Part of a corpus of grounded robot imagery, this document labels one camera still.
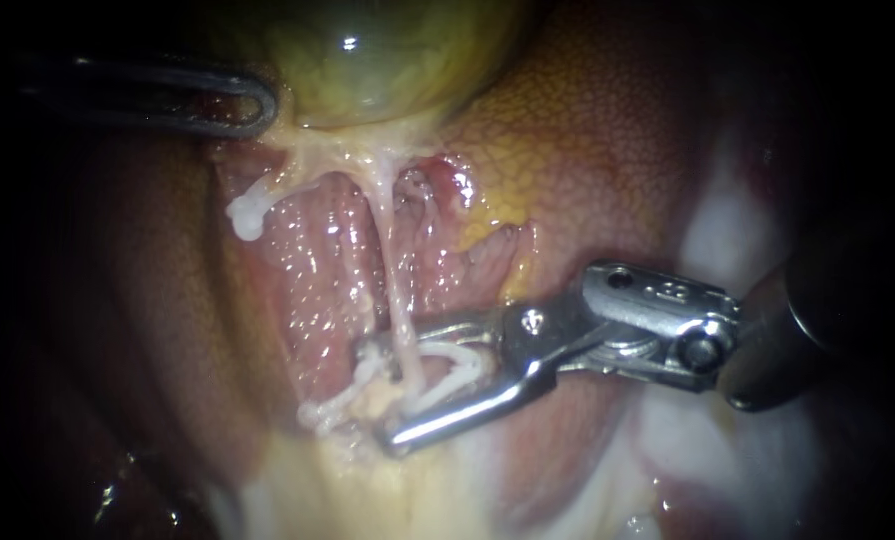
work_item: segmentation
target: metal grasper jaw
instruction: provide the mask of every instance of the metal grasper jaw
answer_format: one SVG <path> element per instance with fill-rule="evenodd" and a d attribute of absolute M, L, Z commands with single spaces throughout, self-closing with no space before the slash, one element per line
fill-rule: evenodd
<path fill-rule="evenodd" d="M 553 390 L 560 359 L 594 347 L 604 338 L 605 325 L 591 318 L 582 302 L 572 291 L 543 303 L 458 313 L 419 326 L 420 340 L 454 337 L 458 343 L 493 346 L 500 369 L 486 388 L 473 395 L 415 416 L 381 421 L 375 435 L 382 448 L 393 457 L 403 457 L 511 414 Z M 383 347 L 389 339 L 379 335 L 374 343 Z"/>
<path fill-rule="evenodd" d="M 587 266 L 545 302 L 441 316 L 418 339 L 496 348 L 500 370 L 486 388 L 375 429 L 392 457 L 502 418 L 557 386 L 557 374 L 593 371 L 701 392 L 736 346 L 739 308 L 723 290 L 618 261 Z M 392 351 L 389 333 L 360 344 Z"/>

